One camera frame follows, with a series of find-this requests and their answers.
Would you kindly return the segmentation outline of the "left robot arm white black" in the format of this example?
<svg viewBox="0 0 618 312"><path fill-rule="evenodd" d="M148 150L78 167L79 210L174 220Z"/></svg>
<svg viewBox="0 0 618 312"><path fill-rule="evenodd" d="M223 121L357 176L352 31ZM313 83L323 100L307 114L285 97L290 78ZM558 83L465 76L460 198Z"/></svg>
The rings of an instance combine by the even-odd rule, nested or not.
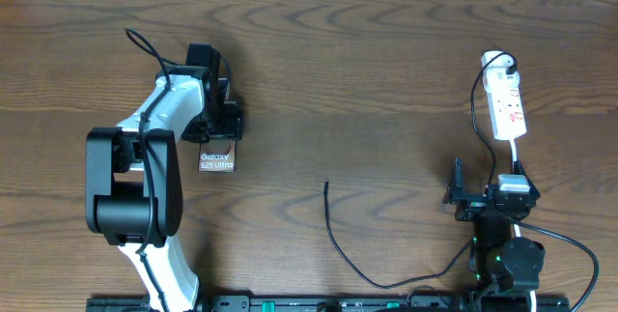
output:
<svg viewBox="0 0 618 312"><path fill-rule="evenodd" d="M86 138L88 228L133 263L147 295L89 298L89 311L207 311L210 302L183 253L178 231L183 189L177 144L242 138L243 115L230 100L228 64L209 44L193 43L184 63L159 61L155 88L128 118Z"/></svg>

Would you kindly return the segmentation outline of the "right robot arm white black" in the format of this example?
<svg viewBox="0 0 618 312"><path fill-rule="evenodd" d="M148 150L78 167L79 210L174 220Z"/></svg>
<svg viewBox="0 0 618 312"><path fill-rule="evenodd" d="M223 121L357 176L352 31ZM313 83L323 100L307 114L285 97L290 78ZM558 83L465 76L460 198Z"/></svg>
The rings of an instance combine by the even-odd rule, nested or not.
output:
<svg viewBox="0 0 618 312"><path fill-rule="evenodd" d="M530 294L539 288L546 252L539 242L515 235L513 226L530 214L539 198L518 161L511 174L498 176L497 184L487 185L482 193L469 193L464 190L463 163L455 160L443 202L457 207L456 220L473 223L469 266L477 275L478 288L467 295L472 311L536 308Z"/></svg>

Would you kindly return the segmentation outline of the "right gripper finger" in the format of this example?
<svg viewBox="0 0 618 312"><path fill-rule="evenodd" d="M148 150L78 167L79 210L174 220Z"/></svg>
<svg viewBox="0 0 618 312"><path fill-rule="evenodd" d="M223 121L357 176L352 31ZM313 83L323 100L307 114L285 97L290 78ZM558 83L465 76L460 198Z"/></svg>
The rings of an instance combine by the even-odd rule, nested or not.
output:
<svg viewBox="0 0 618 312"><path fill-rule="evenodd" d="M449 183L449 192L453 196L464 195L463 162L458 157L456 157L454 161L451 181Z"/></svg>
<svg viewBox="0 0 618 312"><path fill-rule="evenodd" d="M526 172L524 170L524 167L523 167L523 165L522 165L520 160L516 160L514 162L514 174L517 175L517 176L522 177L526 181L528 186L532 186L532 182L528 178L528 176L527 176L527 174L526 174Z"/></svg>

